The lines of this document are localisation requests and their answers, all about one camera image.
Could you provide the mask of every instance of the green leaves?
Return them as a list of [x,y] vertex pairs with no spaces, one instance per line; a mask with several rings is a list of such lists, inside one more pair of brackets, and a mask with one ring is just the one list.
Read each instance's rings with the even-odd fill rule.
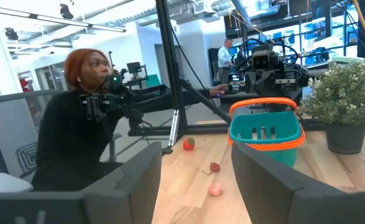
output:
[[332,63],[318,80],[310,80],[312,96],[301,101],[298,111],[325,123],[365,123],[365,63]]

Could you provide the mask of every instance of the ceiling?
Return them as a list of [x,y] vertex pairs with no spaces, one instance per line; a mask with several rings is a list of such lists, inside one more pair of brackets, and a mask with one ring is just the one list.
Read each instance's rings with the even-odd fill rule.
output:
[[[197,13],[199,6],[193,2],[197,0],[168,0],[170,17],[179,23],[189,22],[196,19],[219,19],[217,11],[214,11],[214,3],[223,4],[223,13],[228,13],[230,4],[228,0],[204,0],[201,6],[204,12]],[[246,7],[261,6],[269,0],[241,0]],[[70,12],[74,15],[74,21],[84,21],[90,24],[120,27],[131,21],[137,21],[142,26],[157,22],[155,14],[155,0],[0,0],[0,7],[22,12],[29,12],[43,16],[62,18],[60,4],[67,4]],[[8,40],[9,49],[15,51],[16,44],[24,44],[23,51],[45,50],[51,45],[56,47],[72,47],[71,40],[79,34],[95,34],[92,29],[68,26],[54,22],[39,21],[23,17],[0,14],[0,27],[13,28],[19,39]]]

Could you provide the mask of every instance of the computer monitor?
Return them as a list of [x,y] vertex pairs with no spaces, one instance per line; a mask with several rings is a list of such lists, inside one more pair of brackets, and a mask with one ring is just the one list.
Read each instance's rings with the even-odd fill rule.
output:
[[141,64],[139,62],[132,62],[127,64],[127,69],[130,74],[138,73],[142,71]]

